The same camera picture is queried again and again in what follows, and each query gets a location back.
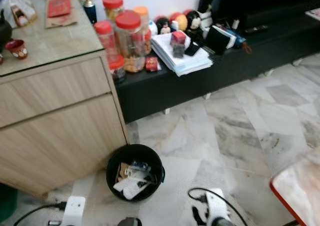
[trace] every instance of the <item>stack of papers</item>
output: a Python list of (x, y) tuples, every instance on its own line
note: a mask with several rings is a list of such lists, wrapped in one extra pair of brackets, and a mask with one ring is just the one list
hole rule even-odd
[[(163, 60), (166, 66), (174, 71), (178, 76), (195, 72), (210, 67), (213, 62), (209, 59), (209, 54), (200, 48), (192, 57), (184, 54), (183, 58), (175, 58), (170, 45), (171, 33), (152, 36), (152, 49)], [(185, 48), (189, 47), (190, 38), (185, 39)]]

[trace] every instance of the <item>red cup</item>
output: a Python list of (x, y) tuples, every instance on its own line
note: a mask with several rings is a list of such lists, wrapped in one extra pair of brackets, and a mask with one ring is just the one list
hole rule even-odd
[(28, 51), (26, 50), (25, 42), (23, 40), (10, 41), (6, 43), (5, 48), (18, 59), (24, 59), (28, 55)]

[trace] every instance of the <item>glass jar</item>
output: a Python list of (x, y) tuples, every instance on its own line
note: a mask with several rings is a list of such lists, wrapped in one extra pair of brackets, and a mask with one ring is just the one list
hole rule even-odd
[(124, 12), (124, 0), (102, 0), (105, 14), (110, 21), (115, 22), (116, 17)]
[(135, 13), (139, 14), (141, 18), (141, 29), (147, 34), (149, 30), (149, 12), (147, 7), (136, 7), (133, 10)]
[(151, 30), (148, 30), (147, 34), (144, 36), (144, 53), (145, 53), (145, 55), (149, 55), (152, 51), (150, 39), (151, 39)]
[(116, 62), (110, 63), (109, 68), (114, 83), (123, 82), (126, 78), (126, 71), (124, 69), (125, 60), (123, 56), (119, 55)]
[(145, 67), (145, 40), (140, 29), (140, 16), (134, 11), (126, 10), (117, 16), (115, 24), (125, 70), (132, 73), (142, 70)]
[(116, 62), (118, 57), (117, 46), (115, 41), (114, 31), (110, 22), (101, 21), (94, 25), (95, 32), (106, 52), (106, 59), (108, 63)]

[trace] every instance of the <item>green container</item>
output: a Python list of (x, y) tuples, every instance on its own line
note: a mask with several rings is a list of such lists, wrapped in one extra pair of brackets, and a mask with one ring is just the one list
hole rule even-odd
[(0, 183), (0, 222), (10, 217), (17, 208), (18, 191)]

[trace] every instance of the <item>tv stand leg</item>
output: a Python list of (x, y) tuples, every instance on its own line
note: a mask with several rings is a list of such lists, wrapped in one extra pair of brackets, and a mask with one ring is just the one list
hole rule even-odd
[(271, 76), (272, 72), (274, 72), (273, 69), (271, 69), (270, 71), (264, 72), (263, 74), (264, 74), (266, 77), (269, 77), (269, 76)]
[(165, 110), (163, 111), (163, 113), (164, 113), (165, 115), (168, 115), (168, 114), (170, 113), (170, 108), (165, 109)]
[(204, 98), (205, 100), (208, 100), (208, 99), (210, 98), (210, 96), (211, 96), (211, 93), (207, 93), (207, 94), (205, 94), (205, 95), (203, 96), (203, 98)]
[(293, 65), (294, 67), (297, 67), (300, 65), (300, 63), (302, 62), (303, 58), (300, 58), (298, 60), (295, 60), (291, 63), (291, 65)]

